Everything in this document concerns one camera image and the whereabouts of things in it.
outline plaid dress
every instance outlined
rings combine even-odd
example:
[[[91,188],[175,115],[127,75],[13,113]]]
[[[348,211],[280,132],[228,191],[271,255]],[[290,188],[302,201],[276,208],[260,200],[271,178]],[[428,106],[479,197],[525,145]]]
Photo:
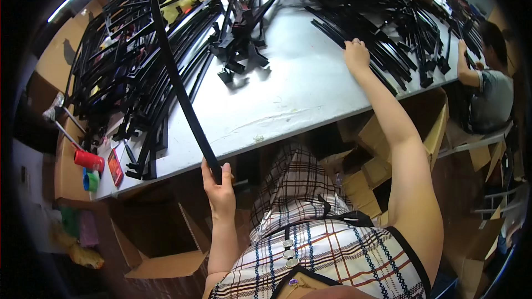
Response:
[[[210,298],[276,298],[297,272],[377,298],[427,298],[428,276],[403,236],[357,226],[345,201],[307,149],[286,145],[252,209],[252,244]]]

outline white table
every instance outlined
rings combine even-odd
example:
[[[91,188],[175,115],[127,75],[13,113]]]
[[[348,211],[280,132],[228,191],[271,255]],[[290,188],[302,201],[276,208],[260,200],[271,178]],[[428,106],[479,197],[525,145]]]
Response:
[[[305,0],[277,0],[265,15],[267,48],[261,50],[271,72],[257,68],[236,76],[238,88],[230,89],[217,76],[221,63],[213,60],[194,101],[194,110],[215,155],[221,159],[273,143],[313,128],[347,118],[371,108],[362,88],[344,64],[341,48],[310,24],[315,18],[304,9]],[[447,27],[433,17],[440,29],[442,54],[447,51]],[[412,81],[403,91],[388,73],[384,76],[402,99],[457,79],[458,39],[451,36],[451,69],[443,75],[437,68],[434,83],[420,87],[419,73],[411,70]],[[417,63],[413,53],[410,58]],[[178,105],[170,110],[168,149],[158,158],[157,179],[140,181],[124,176],[117,189],[105,169],[92,200],[117,195],[164,178],[197,168],[202,153]],[[142,136],[129,141],[135,156]],[[98,154],[105,159],[110,147]],[[117,148],[123,171],[129,157],[123,145]]]

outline red cylindrical container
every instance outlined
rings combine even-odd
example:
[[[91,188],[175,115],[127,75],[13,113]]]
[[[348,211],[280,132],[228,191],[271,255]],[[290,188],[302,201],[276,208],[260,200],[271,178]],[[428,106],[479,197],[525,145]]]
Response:
[[[83,150],[76,150],[74,154],[74,164],[83,166],[92,171],[103,171],[105,161],[98,155]]]

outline woman's arm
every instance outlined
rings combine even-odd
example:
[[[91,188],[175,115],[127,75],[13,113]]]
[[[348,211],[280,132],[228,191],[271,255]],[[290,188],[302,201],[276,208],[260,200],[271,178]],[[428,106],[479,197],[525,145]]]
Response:
[[[212,214],[212,242],[204,297],[223,279],[240,256],[235,228],[236,200],[231,184],[231,166],[222,167],[222,184],[217,185],[205,159],[202,161],[203,189],[209,197]]]
[[[469,69],[466,59],[467,45],[464,40],[458,41],[458,65],[456,66],[456,73],[458,80],[467,86],[479,87],[480,79],[477,71]]]
[[[369,52],[355,38],[345,42],[345,61],[365,91],[392,152],[391,226],[401,232],[434,283],[443,249],[443,222],[419,133],[395,97],[369,69]]]

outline person in gray shirt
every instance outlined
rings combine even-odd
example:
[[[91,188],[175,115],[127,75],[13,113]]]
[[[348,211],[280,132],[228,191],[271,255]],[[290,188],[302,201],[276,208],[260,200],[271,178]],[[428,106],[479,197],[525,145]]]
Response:
[[[467,45],[458,43],[458,80],[475,87],[469,108],[470,130],[487,134],[503,128],[513,106],[513,80],[508,74],[507,50],[504,37],[496,24],[484,21],[480,25],[482,55],[489,68],[482,63],[469,69],[465,56]]]

